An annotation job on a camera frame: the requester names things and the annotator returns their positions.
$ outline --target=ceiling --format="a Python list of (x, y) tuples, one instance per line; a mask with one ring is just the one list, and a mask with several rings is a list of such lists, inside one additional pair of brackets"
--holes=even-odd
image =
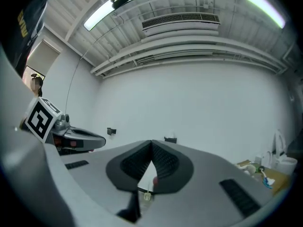
[[(84, 59), (93, 67), (116, 56), (123, 48), (145, 38), (146, 35), (142, 31), (143, 20), (179, 12), (216, 14), (221, 22), (218, 37), (260, 49), (279, 60), (285, 68), (297, 68), (302, 63), (301, 52), (296, 45), (297, 34), (289, 18), (286, 26), (280, 29), (263, 11), (247, 0), (133, 0), (109, 14), (91, 31), (87, 31), (83, 26), (84, 22), (106, 1), (48, 0), (45, 12), (45, 27), (79, 55), (84, 55)], [(224, 41), (210, 44), (228, 45)], [(195, 54), (196, 51), (191, 50), (188, 55), (201, 55)], [(135, 51), (117, 61), (139, 53)], [(253, 58), (241, 53), (229, 52), (221, 54), (222, 56), (254, 62)], [(104, 73), (98, 73), (100, 72), (98, 69), (94, 73), (105, 77), (117, 71), (140, 66), (144, 66), (144, 60), (122, 63), (119, 69), (110, 69)], [(283, 71), (285, 70), (282, 67), (276, 72)]]

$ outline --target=black shirt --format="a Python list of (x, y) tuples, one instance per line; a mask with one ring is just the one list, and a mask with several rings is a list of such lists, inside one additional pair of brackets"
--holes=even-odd
[(14, 68), (25, 68), (34, 40), (32, 33), (44, 11), (47, 0), (1, 0), (3, 49)]

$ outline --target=ceiling light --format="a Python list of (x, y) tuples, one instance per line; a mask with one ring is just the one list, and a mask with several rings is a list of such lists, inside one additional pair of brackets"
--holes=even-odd
[(114, 11), (112, 7), (111, 0), (108, 0), (104, 3), (100, 8), (98, 8), (84, 23), (84, 27), (90, 31), (92, 28), (99, 23), (103, 18), (105, 18), (108, 14)]
[(285, 20), (277, 12), (277, 10), (267, 0), (248, 0), (263, 10), (268, 16), (270, 16), (280, 28), (285, 26)]

